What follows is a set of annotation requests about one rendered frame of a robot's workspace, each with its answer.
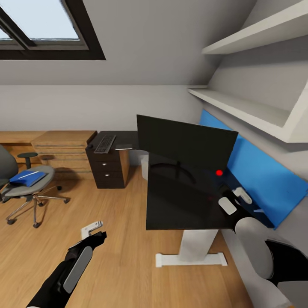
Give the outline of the monitor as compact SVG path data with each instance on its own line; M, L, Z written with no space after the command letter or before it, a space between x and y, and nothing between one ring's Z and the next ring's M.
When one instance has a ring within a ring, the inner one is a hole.
M158 163L153 166L174 166L181 163L222 176L236 142L238 131L200 124L168 120L137 114L139 149L176 160L177 164Z

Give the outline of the swivel chair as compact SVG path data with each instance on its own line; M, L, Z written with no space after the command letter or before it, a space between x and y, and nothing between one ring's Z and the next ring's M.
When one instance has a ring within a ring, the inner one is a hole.
M61 186L55 185L43 191L43 189L53 180L55 168L51 166L37 166L31 168L30 157L35 157L37 155L38 153L23 153L19 154L18 157L25 158L27 171L43 172L46 175L30 187L8 184L10 179L18 174L18 163L16 159L2 145L0 145L0 204L4 204L12 198L27 198L26 203L6 218L8 225L12 225L15 221L9 218L25 208L32 201L34 201L34 228L37 228L40 225L36 222L36 205L38 204L40 207L43 206L41 199L59 199L64 200L64 203L68 202L66 198L43 196L55 187L57 187L58 190L61 190Z

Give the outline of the folder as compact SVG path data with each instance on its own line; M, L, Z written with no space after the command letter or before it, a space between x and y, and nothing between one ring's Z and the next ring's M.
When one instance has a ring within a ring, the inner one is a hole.
M18 173L14 177L12 177L8 184L30 187L33 184L35 184L37 181L39 181L45 175L46 174L43 172L23 171L21 173Z

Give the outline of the keyboard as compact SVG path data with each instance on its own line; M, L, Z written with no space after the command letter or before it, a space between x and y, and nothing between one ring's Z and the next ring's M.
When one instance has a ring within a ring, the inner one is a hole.
M108 153L116 135L104 136L94 153Z

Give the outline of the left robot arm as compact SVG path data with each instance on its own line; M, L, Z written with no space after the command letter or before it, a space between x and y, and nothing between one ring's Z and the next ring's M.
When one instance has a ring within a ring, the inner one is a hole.
M52 275L43 283L26 308L65 308L79 279L92 258L95 247L104 243L106 232L90 234L103 225L96 221L81 228L82 241L68 248L64 261L60 262Z

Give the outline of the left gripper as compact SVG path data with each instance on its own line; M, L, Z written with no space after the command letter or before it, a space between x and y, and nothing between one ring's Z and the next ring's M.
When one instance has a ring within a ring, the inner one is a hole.
M85 240L90 240L93 243L93 250L95 249L95 247L101 245L104 243L104 239L107 237L106 232L97 232L93 235L91 235L90 237L87 237Z

